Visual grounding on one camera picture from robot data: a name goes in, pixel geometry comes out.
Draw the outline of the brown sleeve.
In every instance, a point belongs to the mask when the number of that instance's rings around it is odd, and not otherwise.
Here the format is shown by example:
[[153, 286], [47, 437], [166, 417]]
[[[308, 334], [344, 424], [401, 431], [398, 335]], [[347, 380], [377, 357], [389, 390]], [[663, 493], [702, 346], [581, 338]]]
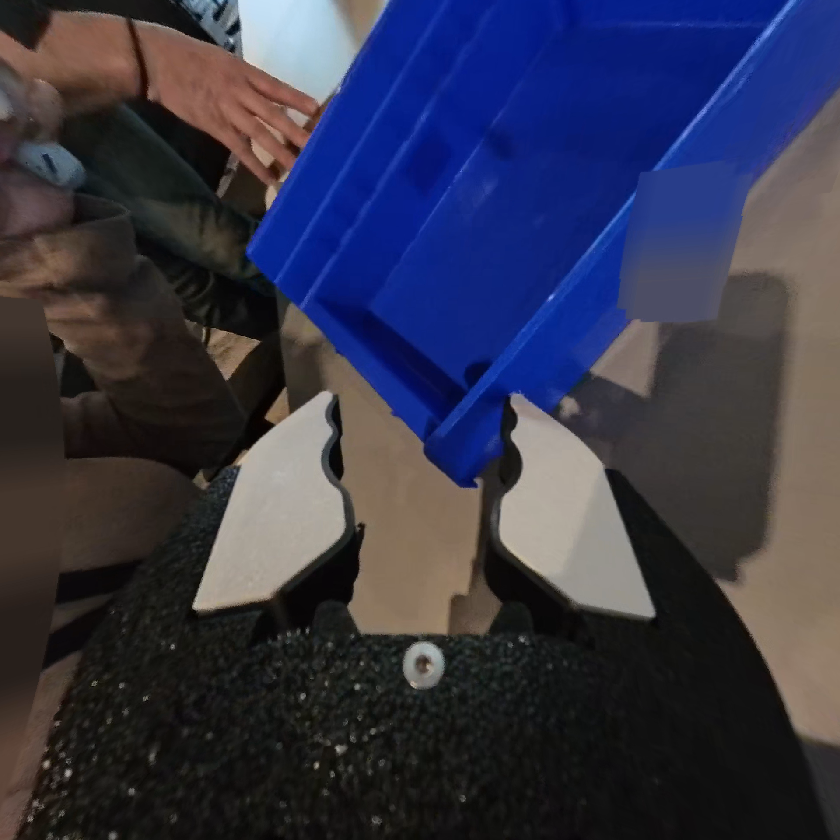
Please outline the brown sleeve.
[[222, 373], [187, 328], [120, 205], [2, 190], [2, 296], [42, 305], [96, 389], [61, 400], [66, 456], [148, 459], [194, 476], [244, 429]]

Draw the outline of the another person's forearm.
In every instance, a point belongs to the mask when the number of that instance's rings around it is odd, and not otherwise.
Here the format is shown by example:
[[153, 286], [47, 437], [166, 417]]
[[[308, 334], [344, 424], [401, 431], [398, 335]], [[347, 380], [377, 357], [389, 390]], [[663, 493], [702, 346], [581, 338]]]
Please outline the another person's forearm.
[[[142, 101], [124, 19], [108, 14], [51, 12], [43, 34], [35, 47], [26, 50], [19, 67], [27, 77], [57, 89], [78, 111]], [[144, 30], [138, 22], [136, 25], [145, 54]]]

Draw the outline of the dark wristband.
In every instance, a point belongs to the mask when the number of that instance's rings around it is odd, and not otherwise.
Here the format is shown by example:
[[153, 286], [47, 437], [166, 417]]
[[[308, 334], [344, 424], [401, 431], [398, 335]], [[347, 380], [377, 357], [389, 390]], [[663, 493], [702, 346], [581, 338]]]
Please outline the dark wristband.
[[138, 73], [139, 99], [143, 101], [151, 100], [151, 79], [148, 68], [148, 63], [145, 58], [143, 45], [140, 38], [140, 32], [137, 28], [136, 22], [131, 17], [124, 19], [128, 29], [133, 57], [135, 60]]

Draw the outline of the small white device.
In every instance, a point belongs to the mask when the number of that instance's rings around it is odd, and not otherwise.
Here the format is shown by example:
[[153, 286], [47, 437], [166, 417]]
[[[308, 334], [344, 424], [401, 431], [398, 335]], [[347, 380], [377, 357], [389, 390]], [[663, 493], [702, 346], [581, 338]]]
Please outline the small white device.
[[48, 184], [69, 191], [81, 188], [87, 179], [76, 156], [58, 143], [22, 142], [14, 153], [14, 161]]

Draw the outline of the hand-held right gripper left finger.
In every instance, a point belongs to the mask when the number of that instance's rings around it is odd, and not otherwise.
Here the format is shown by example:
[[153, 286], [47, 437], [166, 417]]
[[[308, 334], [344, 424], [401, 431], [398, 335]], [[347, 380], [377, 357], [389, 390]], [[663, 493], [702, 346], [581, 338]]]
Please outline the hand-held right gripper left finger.
[[304, 631], [323, 602], [347, 605], [361, 531], [343, 486], [339, 398], [321, 392], [257, 440], [238, 465], [194, 596], [196, 616], [256, 612]]

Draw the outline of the dark green jacket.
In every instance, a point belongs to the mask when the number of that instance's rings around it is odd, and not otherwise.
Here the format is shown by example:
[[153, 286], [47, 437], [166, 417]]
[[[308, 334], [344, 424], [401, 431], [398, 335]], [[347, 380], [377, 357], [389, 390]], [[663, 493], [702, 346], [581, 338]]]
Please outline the dark green jacket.
[[83, 164], [83, 192], [129, 212], [138, 250], [185, 319], [262, 340], [280, 326], [277, 289], [246, 254], [257, 221], [217, 196], [129, 106], [70, 117], [61, 142]]

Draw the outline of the blue plastic bin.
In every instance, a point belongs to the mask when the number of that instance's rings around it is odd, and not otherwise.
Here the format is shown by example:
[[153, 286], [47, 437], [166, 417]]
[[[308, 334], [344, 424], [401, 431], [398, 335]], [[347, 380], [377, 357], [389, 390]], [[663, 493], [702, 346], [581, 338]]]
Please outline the blue plastic bin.
[[838, 89], [838, 2], [389, 2], [248, 255], [471, 487], [627, 325], [641, 175], [746, 192]]

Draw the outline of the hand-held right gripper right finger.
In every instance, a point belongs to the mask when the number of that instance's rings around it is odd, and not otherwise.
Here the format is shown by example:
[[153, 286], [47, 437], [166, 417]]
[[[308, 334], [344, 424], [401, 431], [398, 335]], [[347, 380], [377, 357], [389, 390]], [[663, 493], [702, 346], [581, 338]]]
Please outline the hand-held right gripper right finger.
[[490, 516], [493, 548], [551, 600], [650, 622], [656, 608], [606, 468], [525, 396], [509, 398], [513, 475]]

